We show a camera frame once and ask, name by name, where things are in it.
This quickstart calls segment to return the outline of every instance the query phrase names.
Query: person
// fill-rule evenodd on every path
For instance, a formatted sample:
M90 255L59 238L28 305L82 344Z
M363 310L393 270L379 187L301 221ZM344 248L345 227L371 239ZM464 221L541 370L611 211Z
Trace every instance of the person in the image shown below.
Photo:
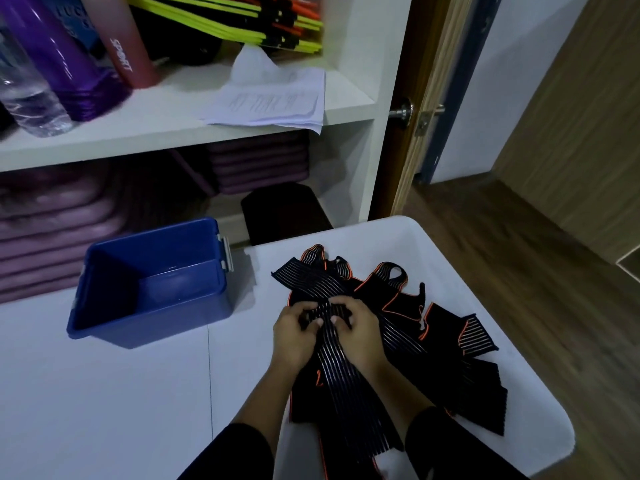
M434 407L389 363L378 318L363 302L348 296L336 296L330 301L351 311L351 328L341 318L331 318L340 345L347 359L380 397L420 480L480 475L525 478L446 412ZM179 480L273 477L289 393L299 371L311 358L316 334L324 325L322 319L316 319L303 331L298 319L304 311L316 306L300 302L284 307L273 327L273 355L267 372L231 424L200 453Z

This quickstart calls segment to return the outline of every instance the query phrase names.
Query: person's left hand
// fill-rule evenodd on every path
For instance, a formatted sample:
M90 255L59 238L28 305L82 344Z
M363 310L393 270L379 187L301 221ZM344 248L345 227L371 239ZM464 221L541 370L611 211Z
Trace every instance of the person's left hand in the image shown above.
M282 309L273 326L272 367L286 368L297 376L309 362L316 346L316 334L322 327L323 320L314 320L303 331L298 318L305 310L313 310L316 306L318 304L313 301L300 301Z

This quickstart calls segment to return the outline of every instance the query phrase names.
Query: blue plastic bin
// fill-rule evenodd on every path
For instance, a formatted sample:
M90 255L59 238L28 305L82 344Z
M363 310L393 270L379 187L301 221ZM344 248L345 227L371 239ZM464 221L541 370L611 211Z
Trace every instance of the blue plastic bin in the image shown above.
M211 218L91 245L69 337L132 349L227 318L227 254Z

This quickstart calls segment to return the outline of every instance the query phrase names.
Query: dark blue door frame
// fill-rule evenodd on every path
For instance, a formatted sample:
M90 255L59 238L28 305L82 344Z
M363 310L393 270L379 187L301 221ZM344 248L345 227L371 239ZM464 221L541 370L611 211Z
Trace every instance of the dark blue door frame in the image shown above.
M495 18L500 0L478 0L474 10L473 18L469 24L467 36L460 58L453 72L449 89L444 100L445 111L436 122L436 128L427 148L427 154L422 163L420 173L416 179L423 184L428 184L433 178L440 156L444 150L453 122L456 120L462 99L465 97L469 81L474 73L478 58L484 47L484 42Z

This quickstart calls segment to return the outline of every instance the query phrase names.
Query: white paper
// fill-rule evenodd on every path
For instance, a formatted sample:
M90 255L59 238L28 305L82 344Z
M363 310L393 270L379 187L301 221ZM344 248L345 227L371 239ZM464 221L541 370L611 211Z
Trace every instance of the white paper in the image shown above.
M320 134L324 69L280 68L260 47L245 44L231 77L200 115L207 124L307 128Z

